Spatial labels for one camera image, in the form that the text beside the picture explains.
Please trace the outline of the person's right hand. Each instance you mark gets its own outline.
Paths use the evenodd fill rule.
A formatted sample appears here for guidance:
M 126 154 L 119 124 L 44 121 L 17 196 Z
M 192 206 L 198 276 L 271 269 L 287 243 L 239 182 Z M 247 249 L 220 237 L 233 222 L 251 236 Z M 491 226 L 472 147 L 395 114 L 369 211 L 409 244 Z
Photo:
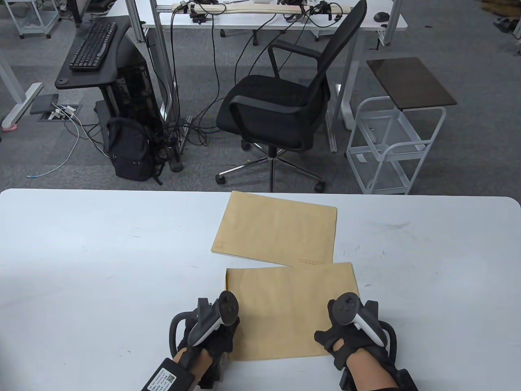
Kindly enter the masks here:
M 367 334 L 358 330 L 353 324 L 341 325 L 333 316 L 333 304 L 335 300 L 328 301 L 327 309 L 331 328 L 327 331 L 315 331 L 315 341 L 324 347 L 334 358 L 334 366 L 337 370 L 347 367 L 347 359 L 357 350 L 365 349 L 388 372 L 394 372 L 396 367 L 389 359 L 385 348 L 375 344 Z

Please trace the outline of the person's left hand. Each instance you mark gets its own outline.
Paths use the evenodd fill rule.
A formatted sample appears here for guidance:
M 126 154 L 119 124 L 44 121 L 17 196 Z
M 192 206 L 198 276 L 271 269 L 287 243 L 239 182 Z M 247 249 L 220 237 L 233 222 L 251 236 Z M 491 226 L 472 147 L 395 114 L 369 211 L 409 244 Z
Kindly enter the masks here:
M 190 391 L 197 386 L 201 389 L 212 389 L 216 383 L 223 380 L 221 362 L 233 351 L 233 337 L 239 323 L 240 318 L 237 318 L 231 326 L 219 326 L 205 341 L 195 347 L 199 355 L 190 369 L 194 375 Z

